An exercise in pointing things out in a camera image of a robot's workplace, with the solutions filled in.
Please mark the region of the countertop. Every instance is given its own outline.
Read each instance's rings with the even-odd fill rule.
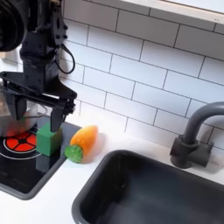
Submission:
[[[0,192],[0,223],[73,224],[71,207],[74,198],[103,157],[114,150],[135,151],[171,164],[168,148],[134,136],[101,133],[85,164],[74,164],[67,160],[34,199],[22,201]],[[224,185],[224,169],[218,165],[210,163],[206,169],[194,167],[187,171]]]

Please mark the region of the toy stove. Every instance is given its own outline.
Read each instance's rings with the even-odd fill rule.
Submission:
[[[61,149],[52,157],[46,157],[36,152],[36,132],[48,122],[48,117],[42,117],[30,131],[0,138],[0,190],[29,200],[64,163],[64,149],[79,127],[64,123]]]

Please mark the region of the black sink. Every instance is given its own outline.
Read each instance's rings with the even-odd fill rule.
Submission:
[[[118,150],[102,160],[72,213],[77,224],[223,224],[224,186]]]

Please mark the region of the cable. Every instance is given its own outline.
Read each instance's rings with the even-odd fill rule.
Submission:
[[[60,65],[59,65],[59,63],[58,63],[57,60],[55,60],[55,63],[56,63],[56,65],[58,66],[59,70],[60,70],[63,74],[71,74],[71,73],[74,71],[74,69],[75,69],[75,60],[74,60],[74,56],[72,55],[72,53],[67,49],[67,47],[66,47],[64,44],[61,45],[61,49],[64,50],[66,53],[68,53],[68,54],[72,57],[72,60],[73,60],[73,68],[71,69],[70,72],[65,72],[65,71],[60,67]]]

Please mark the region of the tile backsplash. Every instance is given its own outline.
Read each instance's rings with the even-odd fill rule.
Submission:
[[[60,74],[78,93],[89,123],[171,147],[193,112],[224,101],[224,25],[117,0],[66,0],[65,45],[76,70]],[[0,70],[22,71],[17,49]],[[61,54],[61,66],[72,67]],[[198,140],[224,150],[224,117],[202,125]]]

